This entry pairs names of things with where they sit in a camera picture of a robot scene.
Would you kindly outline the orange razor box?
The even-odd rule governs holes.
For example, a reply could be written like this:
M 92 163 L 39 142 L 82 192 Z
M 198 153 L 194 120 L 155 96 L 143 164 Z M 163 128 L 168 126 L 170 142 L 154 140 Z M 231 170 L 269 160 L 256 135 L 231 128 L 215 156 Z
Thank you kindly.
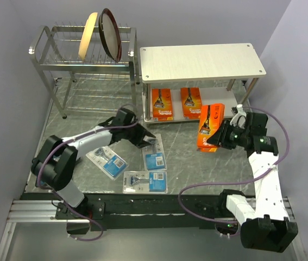
M 215 103 L 211 105 L 203 105 L 201 108 L 197 148 L 201 152 L 214 153 L 217 151 L 217 146 L 207 143 L 212 135 L 220 127 L 224 119 L 225 105 L 223 103 Z
M 173 105 L 170 89 L 152 89 L 152 113 L 155 121 L 173 120 Z
M 180 97 L 183 117 L 190 120 L 199 119 L 202 109 L 202 99 L 199 88 L 181 88 Z

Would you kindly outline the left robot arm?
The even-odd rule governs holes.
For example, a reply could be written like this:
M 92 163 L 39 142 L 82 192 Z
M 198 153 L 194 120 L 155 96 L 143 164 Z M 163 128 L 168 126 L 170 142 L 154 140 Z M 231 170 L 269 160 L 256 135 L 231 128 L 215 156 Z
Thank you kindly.
M 155 138 L 155 135 L 144 128 L 135 113 L 127 108 L 120 108 L 115 116 L 87 132 L 67 138 L 51 135 L 32 160 L 31 172 L 36 176 L 35 185 L 38 188 L 48 185 L 69 205 L 68 212 L 80 219 L 87 214 L 88 205 L 85 195 L 72 180 L 77 160 L 97 148 L 121 140 L 144 148 L 150 145 L 148 138 Z

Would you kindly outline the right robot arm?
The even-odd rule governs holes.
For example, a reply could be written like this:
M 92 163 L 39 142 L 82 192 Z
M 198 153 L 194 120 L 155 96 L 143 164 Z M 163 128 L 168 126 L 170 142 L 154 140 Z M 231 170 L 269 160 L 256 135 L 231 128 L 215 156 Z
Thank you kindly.
M 255 207 L 244 193 L 224 189 L 218 212 L 234 215 L 240 224 L 242 246 L 282 253 L 298 234 L 298 225 L 291 221 L 285 208 L 278 174 L 279 151 L 276 138 L 267 135 L 268 116 L 246 113 L 243 127 L 223 120 L 208 143 L 232 150 L 244 148 L 255 179 Z

